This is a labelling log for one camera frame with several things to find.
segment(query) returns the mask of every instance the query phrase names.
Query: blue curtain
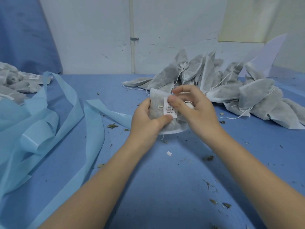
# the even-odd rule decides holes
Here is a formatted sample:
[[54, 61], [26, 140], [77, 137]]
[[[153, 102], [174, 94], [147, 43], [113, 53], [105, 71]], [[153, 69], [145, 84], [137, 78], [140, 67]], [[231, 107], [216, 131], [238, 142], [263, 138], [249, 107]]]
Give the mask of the blue curtain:
[[0, 0], [0, 61], [34, 74], [62, 72], [39, 0]]

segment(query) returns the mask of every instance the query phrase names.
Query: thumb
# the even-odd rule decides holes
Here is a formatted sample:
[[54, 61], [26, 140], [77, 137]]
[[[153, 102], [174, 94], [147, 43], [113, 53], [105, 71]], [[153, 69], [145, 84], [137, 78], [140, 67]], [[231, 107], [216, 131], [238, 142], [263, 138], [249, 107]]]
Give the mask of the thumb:
[[170, 103], [171, 106], [173, 106], [175, 109], [177, 109], [183, 116], [188, 116], [191, 108], [189, 108], [180, 98], [177, 96], [171, 95], [168, 97], [167, 101]]
[[158, 120], [158, 123], [159, 123], [159, 127], [160, 127], [160, 130], [167, 124], [169, 124], [173, 119], [173, 116], [172, 115], [163, 115], [161, 117], [159, 117], [157, 120]]

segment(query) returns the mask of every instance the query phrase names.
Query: hand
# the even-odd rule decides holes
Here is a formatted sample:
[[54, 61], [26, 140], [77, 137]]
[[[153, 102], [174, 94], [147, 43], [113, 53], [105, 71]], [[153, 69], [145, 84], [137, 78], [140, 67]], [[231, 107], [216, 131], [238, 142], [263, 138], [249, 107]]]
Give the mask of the hand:
[[[186, 118], [198, 137], [206, 141], [213, 132], [215, 135], [218, 130], [222, 130], [214, 106], [196, 86], [181, 85], [173, 89], [173, 93], [175, 95], [169, 96], [167, 101]], [[184, 101], [191, 101], [195, 108], [189, 108]]]
[[163, 115], [151, 120], [148, 117], [149, 107], [150, 98], [147, 98], [135, 110], [130, 134], [126, 141], [136, 146], [143, 154], [153, 146], [160, 130], [173, 119], [171, 115]]

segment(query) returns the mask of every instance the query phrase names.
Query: blue tablecloth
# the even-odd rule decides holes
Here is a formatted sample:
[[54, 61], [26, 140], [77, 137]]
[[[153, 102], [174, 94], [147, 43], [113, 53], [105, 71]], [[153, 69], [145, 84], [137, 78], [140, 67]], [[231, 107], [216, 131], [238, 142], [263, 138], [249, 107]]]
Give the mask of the blue tablecloth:
[[[122, 87], [121, 82], [139, 75], [64, 75], [83, 102], [101, 99], [108, 109], [132, 115], [146, 98], [143, 90]], [[280, 85], [284, 97], [305, 106], [305, 96], [294, 92], [303, 77], [293, 77]], [[48, 86], [48, 107], [66, 119], [71, 104], [57, 82]], [[223, 106], [215, 105], [224, 117], [235, 117]], [[305, 130], [288, 130], [255, 116], [225, 119], [223, 128], [256, 158], [297, 191], [305, 195]], [[105, 143], [92, 167], [106, 163], [122, 146], [129, 132], [103, 118]], [[85, 163], [85, 119], [48, 154], [32, 173], [32, 178], [4, 196], [0, 221], [7, 229], [26, 228]], [[106, 228], [264, 228], [261, 219], [232, 179], [219, 158], [190, 130], [161, 136], [133, 172], [113, 210]], [[213, 161], [204, 161], [214, 155]], [[214, 199], [219, 204], [212, 204]], [[222, 202], [232, 205], [223, 208]]]

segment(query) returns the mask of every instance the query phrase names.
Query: forearm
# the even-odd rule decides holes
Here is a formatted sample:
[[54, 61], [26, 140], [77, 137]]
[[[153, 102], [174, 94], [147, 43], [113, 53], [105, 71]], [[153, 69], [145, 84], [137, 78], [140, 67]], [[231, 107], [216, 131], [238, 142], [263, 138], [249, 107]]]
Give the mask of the forearm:
[[143, 154], [127, 141], [40, 229], [103, 228]]
[[217, 130], [207, 145], [223, 161], [268, 228], [301, 228], [305, 198], [232, 139]]

